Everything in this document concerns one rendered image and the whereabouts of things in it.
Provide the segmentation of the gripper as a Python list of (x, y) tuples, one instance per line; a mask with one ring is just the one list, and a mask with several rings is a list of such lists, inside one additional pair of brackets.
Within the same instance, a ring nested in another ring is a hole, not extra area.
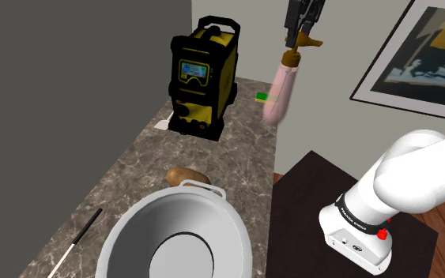
[(287, 37), (285, 46), (294, 48), (303, 26), (304, 33), (310, 33), (318, 21), (326, 0), (288, 0), (285, 28)]

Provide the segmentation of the pink spray bottle brown nozzle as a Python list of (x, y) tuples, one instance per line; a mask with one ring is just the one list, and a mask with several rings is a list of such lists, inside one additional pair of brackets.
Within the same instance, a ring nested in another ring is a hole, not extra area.
[(299, 47), (321, 47), (323, 41), (309, 37), (306, 32), (299, 31), (293, 47), (287, 50), (281, 59), (272, 86), (263, 107), (263, 119), (265, 123), (276, 126), (285, 117), (290, 98), (296, 82), (299, 70), (301, 54)]

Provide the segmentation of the yellow and black portable machine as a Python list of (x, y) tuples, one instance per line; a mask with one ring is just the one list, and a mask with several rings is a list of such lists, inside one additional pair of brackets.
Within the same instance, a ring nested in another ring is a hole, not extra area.
[(240, 25), (233, 19), (209, 15), (198, 20), (190, 35), (172, 38), (170, 130), (211, 141), (220, 139), (224, 113), (238, 92), (239, 34)]

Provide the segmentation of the brown potato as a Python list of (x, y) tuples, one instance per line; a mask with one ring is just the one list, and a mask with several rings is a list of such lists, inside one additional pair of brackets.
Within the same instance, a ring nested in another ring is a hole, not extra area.
[(178, 186), (187, 179), (211, 184), (211, 181), (206, 175), (186, 167), (172, 167), (166, 174), (166, 180), (169, 186)]

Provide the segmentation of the black and white stick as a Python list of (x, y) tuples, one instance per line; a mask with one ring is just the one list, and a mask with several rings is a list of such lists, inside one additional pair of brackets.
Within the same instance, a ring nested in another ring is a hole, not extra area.
[(62, 263), (66, 260), (67, 256), (69, 255), (70, 251), (80, 242), (81, 238), (85, 235), (85, 233), (88, 231), (88, 229), (92, 226), (92, 224), (95, 222), (95, 220), (98, 218), (98, 216), (102, 213), (103, 209), (99, 208), (97, 209), (92, 217), (88, 220), (86, 225), (80, 230), (80, 232), (76, 235), (66, 252), (62, 255), (62, 257), (59, 259), (56, 266), (51, 270), (50, 274), (47, 276), (47, 278), (53, 278), (53, 276), (58, 271), (59, 267), (62, 265)]

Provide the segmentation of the framed wall picture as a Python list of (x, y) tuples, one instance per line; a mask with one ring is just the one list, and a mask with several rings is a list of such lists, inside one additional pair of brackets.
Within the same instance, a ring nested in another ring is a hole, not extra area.
[(410, 0), (351, 100), (445, 118), (445, 0)]

